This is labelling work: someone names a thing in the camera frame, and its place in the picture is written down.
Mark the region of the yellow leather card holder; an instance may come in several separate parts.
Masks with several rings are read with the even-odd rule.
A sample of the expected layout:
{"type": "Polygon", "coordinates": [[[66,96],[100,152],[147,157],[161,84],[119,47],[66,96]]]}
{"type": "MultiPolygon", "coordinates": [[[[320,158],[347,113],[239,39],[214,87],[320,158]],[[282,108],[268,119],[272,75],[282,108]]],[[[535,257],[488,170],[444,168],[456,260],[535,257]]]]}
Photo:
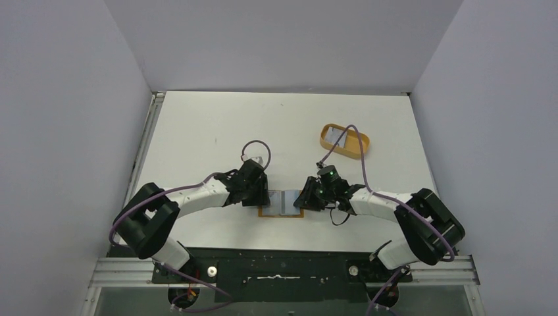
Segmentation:
{"type": "Polygon", "coordinates": [[[268,192],[269,205],[258,208],[260,218],[301,219],[304,210],[296,207],[294,202],[300,196],[300,190],[271,190],[268,192]]]}

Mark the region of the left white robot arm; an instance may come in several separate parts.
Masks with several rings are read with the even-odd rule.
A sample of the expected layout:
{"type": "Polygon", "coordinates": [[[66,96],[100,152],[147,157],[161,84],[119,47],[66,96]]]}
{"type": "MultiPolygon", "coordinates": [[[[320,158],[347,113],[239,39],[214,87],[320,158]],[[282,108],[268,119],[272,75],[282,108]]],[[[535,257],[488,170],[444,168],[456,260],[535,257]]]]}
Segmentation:
{"type": "Polygon", "coordinates": [[[176,281],[187,282],[195,273],[190,252],[170,237],[175,222],[205,209],[268,205],[265,168],[247,160],[239,169],[210,174],[202,182],[164,190],[155,183],[143,185],[113,221],[109,240],[119,235],[139,259],[169,266],[176,281]]]}

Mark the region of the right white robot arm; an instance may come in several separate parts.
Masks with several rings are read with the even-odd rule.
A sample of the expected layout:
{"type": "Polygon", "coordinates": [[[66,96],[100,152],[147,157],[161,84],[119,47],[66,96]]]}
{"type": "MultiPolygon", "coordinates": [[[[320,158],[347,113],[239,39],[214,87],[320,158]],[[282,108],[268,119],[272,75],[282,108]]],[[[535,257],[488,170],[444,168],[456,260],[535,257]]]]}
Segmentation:
{"type": "Polygon", "coordinates": [[[384,243],[372,253],[371,275],[379,281],[397,268],[415,262],[436,265],[455,259],[455,246],[465,229],[430,189],[415,193],[373,191],[364,184],[350,184],[335,166],[318,170],[293,203],[294,207],[323,211],[333,207],[351,216],[372,216],[399,225],[403,237],[384,243]]]}

